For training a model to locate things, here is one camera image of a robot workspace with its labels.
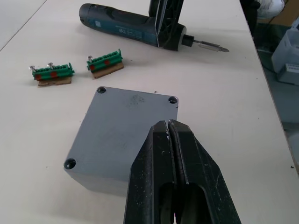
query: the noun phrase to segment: floor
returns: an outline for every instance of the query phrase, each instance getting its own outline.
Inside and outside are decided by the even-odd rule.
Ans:
[[[256,44],[258,55],[288,138],[292,156],[299,164],[299,86],[279,82],[271,61],[272,53],[288,29],[283,26],[267,27],[265,24],[259,24],[255,35],[259,40]]]

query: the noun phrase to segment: white table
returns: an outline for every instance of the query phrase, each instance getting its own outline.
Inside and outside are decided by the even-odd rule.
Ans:
[[[95,0],[147,14],[148,0]],[[229,53],[180,52],[91,30],[86,0],[48,0],[0,52],[0,222],[117,224],[126,198],[86,190],[63,162],[98,86],[175,95],[188,124],[220,166],[243,224],[299,218],[299,180],[238,0],[186,0],[180,23]],[[125,69],[92,80],[88,55],[120,48]],[[37,88],[28,66],[71,62],[70,85]]]
[[[45,0],[0,1],[0,51],[44,2]]]

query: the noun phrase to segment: terminal block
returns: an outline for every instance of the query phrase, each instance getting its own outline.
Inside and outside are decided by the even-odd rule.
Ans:
[[[71,77],[75,72],[71,63],[57,66],[49,63],[48,68],[36,69],[34,66],[29,68],[32,71],[33,78],[39,81],[39,86],[71,83]]]
[[[93,74],[94,78],[108,75],[122,68],[124,68],[124,65],[120,49],[98,58],[88,56],[87,69]]]

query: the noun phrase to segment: cordless screwdriver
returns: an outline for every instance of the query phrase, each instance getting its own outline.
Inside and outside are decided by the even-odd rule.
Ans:
[[[151,0],[149,16],[121,11],[112,7],[83,4],[81,22],[98,31],[141,41],[159,48],[177,51],[180,45],[229,52],[218,44],[197,41],[186,35],[186,27],[178,23],[184,0]]]

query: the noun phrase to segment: screw hole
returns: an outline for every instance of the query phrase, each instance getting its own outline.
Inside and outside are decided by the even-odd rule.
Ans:
[[[178,102],[178,98],[176,98],[176,97],[169,97],[168,101],[171,104],[176,104]]]
[[[104,92],[106,92],[105,87],[101,86],[101,87],[98,88],[98,93],[104,93]]]
[[[76,165],[76,161],[73,158],[69,158],[64,162],[64,168],[73,169]]]

